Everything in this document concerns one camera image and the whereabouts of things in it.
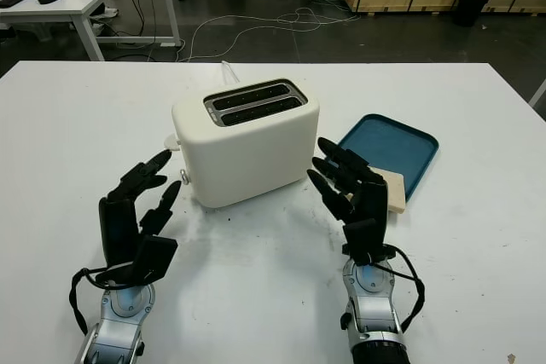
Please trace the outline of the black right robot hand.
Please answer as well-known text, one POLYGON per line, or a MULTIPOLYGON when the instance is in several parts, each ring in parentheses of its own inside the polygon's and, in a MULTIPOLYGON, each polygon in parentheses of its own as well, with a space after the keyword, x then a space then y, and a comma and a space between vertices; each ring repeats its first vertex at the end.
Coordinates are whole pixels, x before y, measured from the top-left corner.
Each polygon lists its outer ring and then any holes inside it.
POLYGON ((334 218, 344 223, 343 253, 358 265, 384 259, 388 213, 385 179, 352 150, 324 137, 317 139, 317 145, 326 157, 314 157, 307 174, 334 218))

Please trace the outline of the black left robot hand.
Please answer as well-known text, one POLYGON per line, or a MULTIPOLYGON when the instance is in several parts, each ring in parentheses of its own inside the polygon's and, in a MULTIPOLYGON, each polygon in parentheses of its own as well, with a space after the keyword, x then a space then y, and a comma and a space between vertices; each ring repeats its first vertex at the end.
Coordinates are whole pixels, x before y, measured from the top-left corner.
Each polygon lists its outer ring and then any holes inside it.
POLYGON ((109 268, 134 260, 146 235, 157 235, 172 216, 171 207, 182 183, 173 182, 163 193, 156 208, 137 218, 135 202, 145 191, 167 182, 160 174, 171 159, 165 149, 147 162, 139 162, 120 179, 116 188, 99 200, 102 249, 109 268))

